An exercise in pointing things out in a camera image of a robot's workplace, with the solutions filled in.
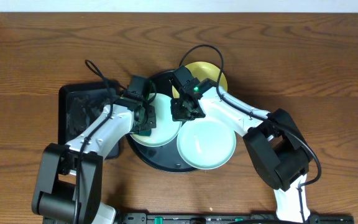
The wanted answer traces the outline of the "yellow plate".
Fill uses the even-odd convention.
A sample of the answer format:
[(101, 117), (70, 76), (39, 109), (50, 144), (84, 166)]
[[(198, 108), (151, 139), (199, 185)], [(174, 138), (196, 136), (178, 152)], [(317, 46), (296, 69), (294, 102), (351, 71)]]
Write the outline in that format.
[[(209, 78), (213, 81), (218, 80), (218, 75), (220, 73), (220, 68), (209, 62), (193, 62), (185, 65), (185, 67), (191, 72), (191, 74), (197, 78), (199, 81), (203, 81), (206, 78)], [(227, 80), (222, 72), (219, 85), (224, 88), (225, 91), (228, 91)], [(172, 87), (173, 98), (179, 98), (179, 92)]]

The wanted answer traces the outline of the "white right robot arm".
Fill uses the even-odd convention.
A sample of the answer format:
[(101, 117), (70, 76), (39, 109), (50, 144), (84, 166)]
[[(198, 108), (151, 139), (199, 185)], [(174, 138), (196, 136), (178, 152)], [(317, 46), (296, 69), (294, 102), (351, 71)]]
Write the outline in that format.
[(313, 153), (286, 111), (253, 108), (209, 79), (182, 87), (171, 111), (174, 121), (184, 122), (177, 148), (187, 164), (205, 170), (222, 166), (234, 154), (238, 134), (255, 171), (274, 190), (278, 219), (309, 218), (304, 189)]

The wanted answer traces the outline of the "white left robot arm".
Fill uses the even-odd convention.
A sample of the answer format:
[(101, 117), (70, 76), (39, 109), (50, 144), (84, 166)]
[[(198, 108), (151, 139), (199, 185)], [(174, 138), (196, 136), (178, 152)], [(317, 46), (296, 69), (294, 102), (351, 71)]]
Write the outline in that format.
[(32, 211), (62, 223), (114, 223), (116, 210), (101, 202), (103, 162), (120, 138), (156, 127), (153, 97), (129, 94), (106, 105), (79, 136), (43, 151)]

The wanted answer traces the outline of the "green scouring sponge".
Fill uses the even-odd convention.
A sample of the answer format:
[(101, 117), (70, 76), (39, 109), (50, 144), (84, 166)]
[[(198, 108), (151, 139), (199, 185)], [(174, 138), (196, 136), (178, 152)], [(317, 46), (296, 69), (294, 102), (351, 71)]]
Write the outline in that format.
[(139, 132), (139, 136), (150, 136), (152, 134), (152, 130), (148, 129), (148, 130), (142, 130)]

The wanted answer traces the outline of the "mint green plate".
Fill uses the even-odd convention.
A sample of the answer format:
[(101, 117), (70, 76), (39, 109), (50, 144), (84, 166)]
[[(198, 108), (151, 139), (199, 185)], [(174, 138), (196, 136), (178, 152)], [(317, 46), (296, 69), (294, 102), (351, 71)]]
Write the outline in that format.
[(187, 121), (178, 133), (177, 148), (190, 166), (201, 170), (216, 169), (234, 154), (236, 134), (216, 119)]
[(169, 96), (157, 93), (157, 96), (151, 102), (151, 105), (155, 108), (156, 127), (151, 129), (148, 136), (131, 134), (135, 142), (148, 147), (158, 147), (169, 143), (177, 136), (182, 122), (173, 121), (170, 101)]

